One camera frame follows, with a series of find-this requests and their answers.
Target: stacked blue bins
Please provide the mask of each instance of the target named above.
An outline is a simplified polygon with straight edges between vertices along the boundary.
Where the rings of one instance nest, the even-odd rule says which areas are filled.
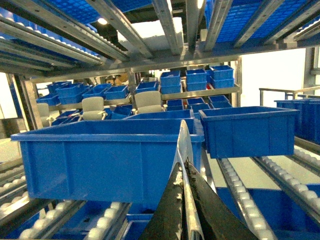
[[[80,121],[11,139],[20,141],[31,198],[158,204],[180,124],[180,119]],[[200,159],[203,128],[198,120],[187,125],[194,158]]]
[[[111,119],[124,119],[132,114],[132,108],[117,106],[111,113]]]
[[[209,101],[210,106],[213,109],[232,108],[228,98],[224,95],[210,96]]]
[[[297,110],[262,106],[200,110],[211,158],[292,155]]]
[[[128,86],[112,86],[104,92],[106,100],[125,99],[128,94]]]
[[[51,93],[46,96],[39,97],[36,100],[37,104],[48,104],[49,106],[55,106],[60,103],[59,97],[56,93]]]
[[[137,94],[148,91],[158,91],[158,87],[158,81],[140,82],[135,91]]]
[[[54,82],[52,84],[47,85],[47,88],[49,89],[49,93],[51,94],[57,94],[56,89],[61,88],[65,85],[71,84],[70,81],[58,81]]]
[[[180,71],[163,72],[160,76],[161,93],[175,94],[181,92]]]
[[[56,89],[61,104],[77,104],[83,99],[83,94],[88,90],[82,83],[68,84]]]
[[[186,88],[189,92],[207,89],[207,73],[203,69],[187,70]]]
[[[234,69],[228,65],[214,66],[212,77],[215,89],[232,88],[235,85]]]
[[[83,94],[83,98],[92,98],[92,97],[105,97],[105,91],[111,88],[111,83],[99,84],[93,87],[91,90]]]
[[[182,99],[176,99],[176,100],[168,100],[166,102],[167,104],[167,111],[177,111],[177,110],[183,110],[184,108],[184,101]]]

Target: white wall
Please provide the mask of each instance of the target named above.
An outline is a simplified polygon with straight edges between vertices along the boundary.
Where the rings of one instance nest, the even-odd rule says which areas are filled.
[[[259,88],[302,88],[306,50],[294,49],[242,56],[241,106],[259,106]],[[274,100],[284,100],[281,92],[264,92],[264,106],[276,107]]]

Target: ceiling light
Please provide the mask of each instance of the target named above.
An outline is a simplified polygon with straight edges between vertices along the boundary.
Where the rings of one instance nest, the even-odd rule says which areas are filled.
[[[100,17],[100,18],[98,19],[98,23],[100,23],[101,25],[106,25],[108,22],[107,22],[107,20],[105,20],[104,18]]]

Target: beige office chair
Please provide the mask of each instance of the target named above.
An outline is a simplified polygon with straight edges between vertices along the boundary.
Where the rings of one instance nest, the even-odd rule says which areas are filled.
[[[55,119],[50,116],[49,105],[47,103],[37,103],[37,107],[43,127],[50,127]]]
[[[104,110],[104,99],[101,96],[88,97],[82,100],[83,120],[104,120],[107,113]]]
[[[164,111],[161,105],[161,94],[159,91],[144,91],[135,96],[136,113],[157,113]]]

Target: blue plastic bin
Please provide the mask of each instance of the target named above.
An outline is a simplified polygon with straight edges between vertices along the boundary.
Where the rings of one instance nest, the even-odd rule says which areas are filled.
[[[140,82],[136,87],[136,93],[148,92],[148,91],[157,91],[159,83],[157,81],[149,81],[149,82]]]
[[[215,101],[212,102],[210,105],[213,109],[232,108],[232,105],[228,101]]]
[[[177,110],[183,110],[184,108],[184,102],[182,99],[175,99],[175,100],[168,100],[166,102],[167,104],[167,111],[177,111]]]
[[[249,106],[199,113],[213,159],[294,153],[296,110]]]
[[[83,98],[105,97],[105,91],[111,88],[111,83],[99,84],[83,94]]]
[[[37,104],[48,104],[49,106],[55,106],[60,103],[59,97],[56,93],[48,94],[46,96],[39,97],[36,100]]]
[[[206,90],[207,89],[207,81],[197,82],[197,83],[187,83],[186,89],[188,90],[188,92]]]
[[[187,84],[207,82],[207,73],[203,69],[187,70],[185,75]]]
[[[179,85],[161,86],[162,94],[176,94],[181,93],[181,83]]]
[[[111,119],[124,119],[132,114],[132,108],[117,106],[111,114]]]
[[[234,69],[228,65],[213,67],[213,80],[225,80],[234,78]]]
[[[224,80],[213,80],[213,87],[215,89],[225,89],[225,88],[232,88],[235,86],[235,79],[224,79]]]
[[[179,110],[179,111],[161,111],[152,113],[141,113],[129,116],[126,120],[132,119],[194,119],[195,115],[192,110]]]
[[[161,87],[176,86],[180,84],[180,71],[166,71],[160,76]]]
[[[180,123],[80,121],[11,139],[20,141],[31,198],[157,204],[172,169]],[[200,163],[203,128],[198,120],[187,124],[194,161]]]
[[[104,92],[106,100],[125,99],[128,94],[128,86],[112,86]]]
[[[54,82],[52,84],[47,85],[47,88],[49,90],[49,93],[51,94],[56,94],[56,89],[61,88],[63,86],[69,85],[71,84],[70,81],[58,81],[58,82]]]

